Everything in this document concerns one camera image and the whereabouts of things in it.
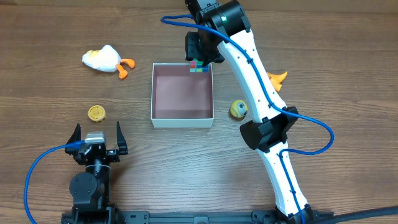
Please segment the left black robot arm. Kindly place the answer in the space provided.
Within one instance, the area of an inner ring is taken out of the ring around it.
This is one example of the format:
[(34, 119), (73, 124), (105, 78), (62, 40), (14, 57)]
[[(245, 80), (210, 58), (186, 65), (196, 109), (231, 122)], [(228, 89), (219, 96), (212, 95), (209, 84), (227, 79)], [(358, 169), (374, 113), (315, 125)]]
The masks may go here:
[(85, 166), (85, 171), (77, 174), (70, 182), (73, 206), (82, 210), (101, 210), (110, 201), (110, 173), (112, 162), (128, 154), (127, 142), (116, 123), (118, 147), (108, 150), (106, 137), (102, 131), (87, 133), (81, 138), (81, 126), (78, 124), (68, 140), (65, 152), (73, 157), (77, 164)]

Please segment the yellow ball with grey eye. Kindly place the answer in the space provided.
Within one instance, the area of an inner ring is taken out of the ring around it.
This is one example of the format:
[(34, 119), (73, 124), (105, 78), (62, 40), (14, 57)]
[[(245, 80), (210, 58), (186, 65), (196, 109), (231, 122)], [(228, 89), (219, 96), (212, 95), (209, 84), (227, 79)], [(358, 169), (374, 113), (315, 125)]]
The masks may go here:
[(244, 118), (248, 113), (248, 106), (243, 100), (236, 100), (231, 104), (229, 112), (234, 118)]

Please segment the colourful puzzle cube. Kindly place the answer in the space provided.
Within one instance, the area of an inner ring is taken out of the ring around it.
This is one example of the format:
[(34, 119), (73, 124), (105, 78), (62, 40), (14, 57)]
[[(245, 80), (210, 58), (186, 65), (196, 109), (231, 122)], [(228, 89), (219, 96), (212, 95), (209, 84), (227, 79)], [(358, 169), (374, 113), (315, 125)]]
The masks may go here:
[(190, 73), (201, 73), (208, 72), (209, 65), (204, 65), (202, 61), (197, 60), (196, 58), (190, 61)]

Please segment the white box pink interior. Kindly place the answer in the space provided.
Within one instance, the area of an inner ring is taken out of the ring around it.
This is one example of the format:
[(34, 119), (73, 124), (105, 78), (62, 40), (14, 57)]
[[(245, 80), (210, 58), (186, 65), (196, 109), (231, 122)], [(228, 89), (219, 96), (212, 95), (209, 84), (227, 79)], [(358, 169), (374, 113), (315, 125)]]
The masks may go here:
[(190, 73), (190, 63), (154, 63), (150, 119), (155, 128), (211, 128), (213, 71)]

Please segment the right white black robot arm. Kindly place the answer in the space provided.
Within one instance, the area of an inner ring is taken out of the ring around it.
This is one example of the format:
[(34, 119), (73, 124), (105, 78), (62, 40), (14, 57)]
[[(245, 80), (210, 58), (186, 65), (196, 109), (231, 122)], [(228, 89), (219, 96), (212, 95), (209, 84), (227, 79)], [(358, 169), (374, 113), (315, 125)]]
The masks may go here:
[(276, 212), (284, 223), (309, 223), (313, 211), (302, 194), (288, 153), (287, 131), (299, 118), (268, 77), (249, 19), (238, 1), (185, 0), (195, 32), (186, 37), (186, 59), (227, 62), (248, 101), (252, 120), (240, 127), (245, 143), (263, 160), (274, 189)]

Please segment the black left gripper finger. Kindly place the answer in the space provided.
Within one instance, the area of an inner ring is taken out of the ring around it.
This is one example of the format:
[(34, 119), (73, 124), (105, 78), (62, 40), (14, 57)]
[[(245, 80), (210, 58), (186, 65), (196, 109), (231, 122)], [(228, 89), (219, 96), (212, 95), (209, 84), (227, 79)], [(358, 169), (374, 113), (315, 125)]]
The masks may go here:
[(67, 141), (67, 144), (71, 144), (71, 146), (66, 147), (65, 152), (69, 155), (77, 154), (81, 146), (80, 141), (81, 141), (81, 126), (80, 124), (77, 124), (73, 134), (70, 136), (69, 140)]
[(126, 142), (124, 135), (121, 131), (119, 121), (116, 123), (116, 137), (117, 137), (117, 145), (118, 145), (118, 149), (119, 149), (119, 154), (120, 155), (128, 155), (127, 142)]

